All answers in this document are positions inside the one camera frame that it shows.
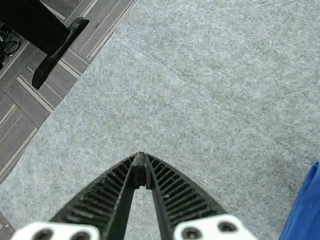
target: black chair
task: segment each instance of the black chair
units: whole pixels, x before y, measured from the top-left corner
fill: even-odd
[[[0,21],[47,54],[32,78],[36,89],[89,23],[78,17],[66,27],[39,0],[0,0]]]

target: carpet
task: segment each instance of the carpet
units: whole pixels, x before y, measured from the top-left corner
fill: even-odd
[[[319,16],[307,0],[137,1],[0,185],[0,211],[15,228],[46,221],[143,151],[278,238],[319,157]],[[137,238],[160,238],[143,189]]]

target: blue fabric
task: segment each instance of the blue fabric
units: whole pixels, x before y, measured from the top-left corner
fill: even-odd
[[[285,223],[280,240],[320,239],[320,169],[309,170]]]

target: floor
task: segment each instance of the floor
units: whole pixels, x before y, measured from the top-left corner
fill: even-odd
[[[10,81],[10,84],[0,84],[0,184],[17,164],[43,122],[67,95],[112,35],[121,17],[133,2],[133,0],[107,2],[90,0],[87,7],[77,16],[89,19],[90,23],[39,90],[34,89],[31,82],[34,71],[45,57],[40,50],[27,66],[20,70],[16,79]],[[43,4],[66,25],[68,17],[80,3],[80,0],[43,0]],[[0,227],[1,236],[10,235],[8,231],[3,232],[6,229]]]

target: screw hole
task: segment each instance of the screw hole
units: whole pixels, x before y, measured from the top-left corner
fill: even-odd
[[[231,222],[227,222],[227,221],[219,223],[218,227],[219,227],[220,231],[223,232],[223,233],[225,233],[225,232],[234,232],[234,231],[237,230],[236,225],[234,225]]]
[[[49,240],[52,235],[53,232],[50,229],[42,229],[34,235],[33,240]]]
[[[187,227],[182,231],[183,239],[199,239],[201,238],[201,232],[195,227]]]
[[[72,236],[71,240],[89,240],[90,235],[85,231],[80,231]]]

